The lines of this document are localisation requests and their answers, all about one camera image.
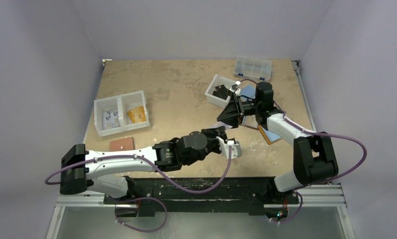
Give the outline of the grey striped card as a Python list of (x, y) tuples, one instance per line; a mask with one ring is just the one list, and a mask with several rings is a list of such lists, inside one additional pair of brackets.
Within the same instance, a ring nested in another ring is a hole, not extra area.
[(223, 126), (225, 129), (231, 129), (231, 128), (232, 128), (231, 125), (225, 124), (225, 123), (223, 123), (223, 122), (217, 122), (217, 123), (215, 123), (215, 124), (212, 126), (212, 128), (219, 128), (219, 127), (222, 127), (222, 126)]

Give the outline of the black card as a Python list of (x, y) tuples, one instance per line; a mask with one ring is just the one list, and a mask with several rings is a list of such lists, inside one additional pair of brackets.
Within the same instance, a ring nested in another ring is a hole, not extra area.
[(212, 93), (213, 96), (226, 100), (229, 96), (228, 89), (225, 85), (218, 85)]

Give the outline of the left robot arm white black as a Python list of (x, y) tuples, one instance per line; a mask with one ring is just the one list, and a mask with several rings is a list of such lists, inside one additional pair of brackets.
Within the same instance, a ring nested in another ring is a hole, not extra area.
[(95, 191), (128, 204), (135, 199), (133, 182), (115, 177), (124, 172), (166, 172), (202, 161), (210, 153), (223, 155), (231, 163), (238, 156), (237, 145), (226, 136), (225, 127), (193, 131), (153, 146), (136, 150), (102, 152), (74, 145), (61, 160), (59, 192), (75, 195)]

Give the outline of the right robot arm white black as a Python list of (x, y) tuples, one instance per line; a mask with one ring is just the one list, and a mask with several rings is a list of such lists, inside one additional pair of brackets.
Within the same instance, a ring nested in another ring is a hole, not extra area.
[(245, 116), (255, 116), (259, 126), (277, 134), (293, 148), (293, 169), (274, 178), (267, 197), (274, 203), (286, 192), (338, 175), (339, 167), (331, 137), (309, 131), (286, 116), (274, 100), (272, 84), (256, 84), (254, 98), (241, 95), (239, 82), (227, 90), (229, 102), (217, 121), (237, 128)]

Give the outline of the open brown card holder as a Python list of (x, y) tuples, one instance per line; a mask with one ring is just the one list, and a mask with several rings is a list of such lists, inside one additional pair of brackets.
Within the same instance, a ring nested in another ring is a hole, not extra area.
[(254, 115), (252, 115), (252, 116), (243, 117), (242, 126), (245, 126), (248, 128), (253, 128), (253, 129), (258, 129), (259, 124), (256, 120), (256, 117)]

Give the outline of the open blue card holder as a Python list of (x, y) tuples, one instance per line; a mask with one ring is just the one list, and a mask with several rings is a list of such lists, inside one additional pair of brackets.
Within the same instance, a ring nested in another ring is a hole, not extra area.
[(255, 90), (255, 87), (252, 86), (252, 85), (246, 85), (240, 91), (240, 96), (244, 100), (254, 99), (255, 98), (255, 94), (256, 94), (256, 90)]

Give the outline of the open tan card holder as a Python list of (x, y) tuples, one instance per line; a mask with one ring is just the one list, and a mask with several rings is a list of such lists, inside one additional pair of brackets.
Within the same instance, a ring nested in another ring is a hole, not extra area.
[(264, 140), (269, 145), (281, 140), (281, 137), (279, 135), (277, 135), (269, 130), (264, 129), (261, 125), (258, 126), (258, 130), (261, 133), (261, 135), (263, 136)]

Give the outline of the orange card in bin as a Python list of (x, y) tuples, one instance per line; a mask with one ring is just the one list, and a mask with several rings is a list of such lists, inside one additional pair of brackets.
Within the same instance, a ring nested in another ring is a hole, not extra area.
[(146, 121), (145, 109), (143, 106), (128, 110), (127, 115), (132, 123), (141, 123)]

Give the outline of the closed pink-brown card holder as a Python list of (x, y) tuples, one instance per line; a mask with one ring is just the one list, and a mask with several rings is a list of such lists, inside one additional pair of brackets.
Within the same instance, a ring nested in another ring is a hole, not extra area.
[(133, 137), (126, 137), (122, 139), (113, 140), (109, 144), (110, 151), (127, 151), (134, 149), (135, 149), (135, 144)]

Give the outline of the grey card in bin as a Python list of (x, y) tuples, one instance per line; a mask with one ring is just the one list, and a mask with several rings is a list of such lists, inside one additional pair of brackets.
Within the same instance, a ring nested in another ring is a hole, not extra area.
[(118, 109), (102, 112), (103, 130), (120, 127)]

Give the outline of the small white square bin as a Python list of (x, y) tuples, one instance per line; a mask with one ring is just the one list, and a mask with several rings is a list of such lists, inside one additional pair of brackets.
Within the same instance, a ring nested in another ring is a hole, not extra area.
[(228, 89), (234, 84), (234, 80), (216, 74), (205, 92), (207, 102), (224, 108), (230, 99)]

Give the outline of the clear plastic organizer box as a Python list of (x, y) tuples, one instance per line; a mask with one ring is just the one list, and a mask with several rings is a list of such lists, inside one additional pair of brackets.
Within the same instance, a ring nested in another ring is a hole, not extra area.
[(237, 56), (234, 76), (255, 81), (269, 81), (272, 75), (272, 61), (245, 56)]

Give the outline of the white two-compartment bin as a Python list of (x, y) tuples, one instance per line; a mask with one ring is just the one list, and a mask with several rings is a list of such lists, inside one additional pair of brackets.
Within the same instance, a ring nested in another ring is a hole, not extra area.
[[(145, 109), (146, 121), (141, 123), (132, 123), (127, 112), (132, 108), (140, 106), (143, 106)], [(118, 109), (120, 127), (103, 130), (102, 112), (110, 109)], [(146, 107), (144, 91), (141, 90), (94, 100), (94, 126), (98, 136), (100, 137), (149, 127), (149, 113)]]

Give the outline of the aluminium frame rail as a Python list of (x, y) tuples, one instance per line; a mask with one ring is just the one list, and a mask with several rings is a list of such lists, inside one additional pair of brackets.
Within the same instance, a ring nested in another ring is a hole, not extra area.
[(342, 186), (313, 185), (297, 190), (302, 196), (303, 207), (344, 207), (347, 206)]

